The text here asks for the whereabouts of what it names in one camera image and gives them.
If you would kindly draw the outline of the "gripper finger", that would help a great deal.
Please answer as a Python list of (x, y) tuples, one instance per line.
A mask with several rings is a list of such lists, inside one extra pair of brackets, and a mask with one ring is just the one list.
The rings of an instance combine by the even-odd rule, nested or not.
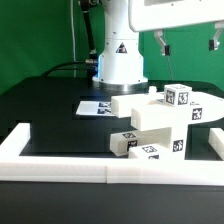
[(222, 35), (222, 32), (224, 31), (224, 21), (218, 21), (215, 23), (215, 29), (216, 32), (212, 39), (209, 40), (209, 50), (217, 50), (219, 48), (220, 42), (219, 38)]
[(162, 30), (156, 30), (154, 32), (154, 37), (161, 47), (161, 54), (163, 56), (169, 56), (170, 55), (170, 46), (163, 39), (163, 31)]

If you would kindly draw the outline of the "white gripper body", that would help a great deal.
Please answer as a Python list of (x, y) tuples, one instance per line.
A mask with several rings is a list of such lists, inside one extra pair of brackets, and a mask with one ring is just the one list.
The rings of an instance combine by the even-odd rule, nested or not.
[(152, 31), (224, 20), (224, 0), (128, 0), (133, 31)]

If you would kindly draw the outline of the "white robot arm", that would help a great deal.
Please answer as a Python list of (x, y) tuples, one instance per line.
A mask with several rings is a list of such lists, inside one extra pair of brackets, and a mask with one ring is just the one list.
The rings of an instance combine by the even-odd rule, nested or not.
[(224, 30), (224, 0), (78, 0), (84, 16), (101, 5), (105, 15), (105, 47), (95, 56), (96, 86), (125, 91), (143, 85), (143, 57), (139, 53), (139, 34), (152, 31), (168, 56), (171, 47), (163, 39), (163, 31), (188, 25), (213, 22), (218, 32)]

